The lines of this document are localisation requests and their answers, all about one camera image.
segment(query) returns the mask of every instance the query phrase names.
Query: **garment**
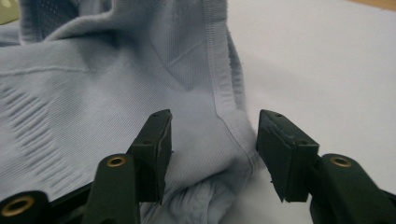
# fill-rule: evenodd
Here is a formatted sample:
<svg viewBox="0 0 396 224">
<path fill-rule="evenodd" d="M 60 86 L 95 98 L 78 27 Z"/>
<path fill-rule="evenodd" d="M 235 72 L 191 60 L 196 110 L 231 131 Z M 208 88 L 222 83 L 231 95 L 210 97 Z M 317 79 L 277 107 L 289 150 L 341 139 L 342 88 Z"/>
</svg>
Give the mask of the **garment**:
<svg viewBox="0 0 396 224">
<path fill-rule="evenodd" d="M 142 204 L 142 223 L 217 223 L 262 164 L 226 2 L 20 5 L 21 45 L 0 48 L 0 199 L 39 189 L 54 200 L 91 182 L 169 108 L 163 205 Z"/>
<path fill-rule="evenodd" d="M 0 26 L 0 48 L 20 44 L 19 21 L 13 21 Z"/>
</svg>

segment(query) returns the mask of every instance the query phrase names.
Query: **metal rivet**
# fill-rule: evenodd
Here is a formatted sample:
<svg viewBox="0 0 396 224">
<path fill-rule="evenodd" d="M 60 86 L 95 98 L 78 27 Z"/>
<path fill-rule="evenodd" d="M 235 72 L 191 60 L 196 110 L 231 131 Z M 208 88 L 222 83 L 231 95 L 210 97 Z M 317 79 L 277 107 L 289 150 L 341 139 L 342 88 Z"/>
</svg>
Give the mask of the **metal rivet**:
<svg viewBox="0 0 396 224">
<path fill-rule="evenodd" d="M 123 165 L 125 162 L 126 162 L 125 158 L 123 158 L 121 156 L 116 156 L 116 157 L 112 157 L 112 158 L 108 159 L 107 166 L 117 167 L 117 166 Z"/>
<path fill-rule="evenodd" d="M 21 196 L 8 203 L 1 210 L 1 215 L 3 217 L 14 217 L 28 210 L 33 205 L 34 202 L 35 199 L 32 196 L 29 195 Z"/>
<path fill-rule="evenodd" d="M 332 157 L 330 160 L 332 161 L 332 163 L 336 164 L 337 166 L 341 166 L 341 167 L 352 166 L 352 163 L 349 160 L 342 157 Z"/>
</svg>

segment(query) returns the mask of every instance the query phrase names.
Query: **light blue fabric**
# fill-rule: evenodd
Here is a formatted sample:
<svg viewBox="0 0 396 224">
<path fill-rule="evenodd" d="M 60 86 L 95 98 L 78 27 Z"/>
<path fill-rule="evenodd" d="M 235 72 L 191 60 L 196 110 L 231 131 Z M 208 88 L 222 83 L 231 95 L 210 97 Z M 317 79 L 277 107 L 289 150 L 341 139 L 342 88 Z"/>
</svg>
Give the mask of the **light blue fabric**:
<svg viewBox="0 0 396 224">
<path fill-rule="evenodd" d="M 0 26 L 0 48 L 20 44 L 19 21 L 13 21 Z"/>
<path fill-rule="evenodd" d="M 261 165 L 226 2 L 20 4 L 21 46 L 0 48 L 0 199 L 39 189 L 54 200 L 87 184 L 169 108 L 163 205 L 142 204 L 142 222 L 217 223 Z"/>
</svg>

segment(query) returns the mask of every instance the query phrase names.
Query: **white background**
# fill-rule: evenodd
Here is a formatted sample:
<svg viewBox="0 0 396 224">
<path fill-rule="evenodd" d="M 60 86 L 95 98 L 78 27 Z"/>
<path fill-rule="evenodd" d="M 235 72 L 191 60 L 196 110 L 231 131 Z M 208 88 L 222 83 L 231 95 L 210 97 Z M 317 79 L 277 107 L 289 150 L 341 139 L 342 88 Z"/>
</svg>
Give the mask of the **white background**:
<svg viewBox="0 0 396 224">
<path fill-rule="evenodd" d="M 320 143 L 319 155 L 353 158 L 396 193 L 396 12 L 344 0 L 229 0 L 243 64 L 247 112 L 279 112 Z M 266 170 L 222 224 L 312 223 L 309 203 L 281 203 Z"/>
</svg>

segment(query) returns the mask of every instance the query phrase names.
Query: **black plastic part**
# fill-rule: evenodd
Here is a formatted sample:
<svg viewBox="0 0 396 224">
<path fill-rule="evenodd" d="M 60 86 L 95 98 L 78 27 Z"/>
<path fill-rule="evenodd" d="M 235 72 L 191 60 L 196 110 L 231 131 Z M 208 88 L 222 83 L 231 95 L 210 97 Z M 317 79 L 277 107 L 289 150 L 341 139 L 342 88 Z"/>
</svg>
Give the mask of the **black plastic part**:
<svg viewBox="0 0 396 224">
<path fill-rule="evenodd" d="M 127 154 L 134 156 L 140 202 L 162 202 L 165 173 L 172 155 L 172 114 L 152 114 Z"/>
<path fill-rule="evenodd" d="M 396 209 L 396 195 L 389 193 L 387 191 L 382 190 L 384 192 L 385 196 L 390 200 L 390 202 L 393 204 L 393 206 Z"/>
<path fill-rule="evenodd" d="M 352 159 L 322 157 L 325 194 L 339 224 L 393 224 L 396 210 L 390 199 Z"/>
<path fill-rule="evenodd" d="M 83 224 L 140 223 L 134 159 L 128 154 L 104 158 L 98 166 Z"/>
<path fill-rule="evenodd" d="M 87 184 L 50 203 L 51 213 L 57 224 L 80 223 L 91 185 L 92 183 Z"/>
<path fill-rule="evenodd" d="M 1 224 L 52 223 L 50 203 L 41 191 L 25 191 L 0 202 Z"/>
<path fill-rule="evenodd" d="M 280 200 L 306 202 L 304 182 L 308 167 L 318 159 L 319 144 L 283 115 L 262 110 L 256 148 Z"/>
<path fill-rule="evenodd" d="M 316 202 L 313 198 L 311 201 L 311 206 L 309 207 L 311 212 L 312 221 L 314 224 L 336 224 L 334 213 L 332 209 L 328 206 L 323 206 Z"/>
</svg>

